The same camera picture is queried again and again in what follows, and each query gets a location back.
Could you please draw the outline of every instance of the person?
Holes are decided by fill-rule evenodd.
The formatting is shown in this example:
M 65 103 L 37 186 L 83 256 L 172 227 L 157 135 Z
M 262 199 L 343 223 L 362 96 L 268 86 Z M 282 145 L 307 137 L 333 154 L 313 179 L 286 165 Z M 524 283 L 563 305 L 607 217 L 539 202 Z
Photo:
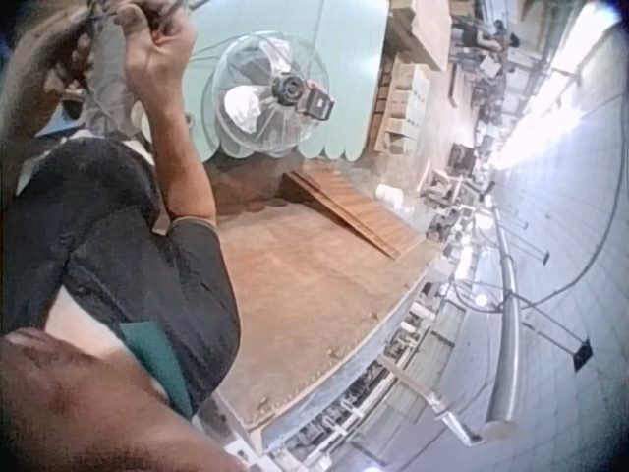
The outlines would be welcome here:
M 34 136 L 85 73 L 88 10 L 31 30 L 9 63 L 0 393 L 3 455 L 16 470 L 240 470 L 187 421 L 234 362 L 240 325 L 184 113 L 196 33 L 183 9 L 163 29 L 146 17 L 171 5 L 123 1 L 115 13 L 154 169 L 123 143 L 70 140 L 16 196 Z M 158 235 L 162 200 L 171 223 Z
M 508 47 L 520 47 L 520 38 L 514 33 L 489 35 L 475 25 L 457 23 L 452 26 L 451 40 L 460 47 L 476 48 L 485 52 L 500 53 Z

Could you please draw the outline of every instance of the fluorescent light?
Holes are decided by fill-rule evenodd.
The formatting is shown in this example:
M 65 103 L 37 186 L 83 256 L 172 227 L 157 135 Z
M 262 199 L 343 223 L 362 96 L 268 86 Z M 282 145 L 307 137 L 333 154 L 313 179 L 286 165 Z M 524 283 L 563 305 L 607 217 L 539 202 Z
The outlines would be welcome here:
M 477 307 L 483 308 L 487 306 L 487 302 L 489 299 L 485 293 L 479 293 L 474 299 L 474 303 L 476 303 Z
M 461 251 L 461 260 L 459 261 L 459 265 L 457 265 L 456 271 L 454 272 L 454 278 L 460 280 L 468 276 L 470 266 L 472 265 L 473 254 L 474 250 L 471 246 L 466 246 L 465 248 L 463 248 L 463 250 Z
M 476 213 L 474 220 L 481 229 L 491 229 L 493 227 L 493 218 L 488 214 Z

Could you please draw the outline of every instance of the wooden ramp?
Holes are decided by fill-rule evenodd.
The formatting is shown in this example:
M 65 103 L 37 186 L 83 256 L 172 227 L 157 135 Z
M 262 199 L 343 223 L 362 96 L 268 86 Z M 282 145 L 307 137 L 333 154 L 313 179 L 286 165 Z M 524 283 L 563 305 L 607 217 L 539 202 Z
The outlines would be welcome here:
M 284 176 L 287 180 L 282 186 L 284 198 L 299 201 L 304 196 L 312 197 L 391 259 L 406 254 L 425 239 L 382 204 L 362 194 L 331 170 L 292 171 Z

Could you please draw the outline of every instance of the hand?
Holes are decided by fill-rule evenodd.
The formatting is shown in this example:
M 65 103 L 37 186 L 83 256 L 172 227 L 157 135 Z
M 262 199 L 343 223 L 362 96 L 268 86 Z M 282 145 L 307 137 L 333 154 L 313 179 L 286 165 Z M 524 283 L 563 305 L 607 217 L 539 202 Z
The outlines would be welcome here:
M 67 9 L 30 30 L 7 71 L 0 100 L 5 137 L 33 138 L 48 123 L 66 88 L 84 79 L 91 40 L 87 8 Z
M 172 5 L 172 1 L 148 3 L 157 5 L 161 15 Z M 144 11 L 149 12 L 134 3 L 123 4 L 118 8 L 115 23 L 122 27 L 127 38 L 125 67 L 129 88 L 150 114 L 172 103 L 181 103 L 184 71 L 197 34 L 182 8 L 162 28 L 153 25 L 153 30 Z

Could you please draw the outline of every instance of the metal pipe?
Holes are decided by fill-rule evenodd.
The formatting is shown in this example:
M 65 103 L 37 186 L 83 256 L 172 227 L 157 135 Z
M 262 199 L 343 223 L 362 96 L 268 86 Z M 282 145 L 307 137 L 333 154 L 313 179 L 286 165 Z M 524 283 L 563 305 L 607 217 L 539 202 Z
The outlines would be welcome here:
M 493 217 L 502 268 L 503 311 L 498 366 L 483 431 L 488 441 L 510 436 L 515 430 L 522 382 L 522 315 L 520 300 L 512 296 L 518 293 L 515 266 L 497 207 L 493 209 Z

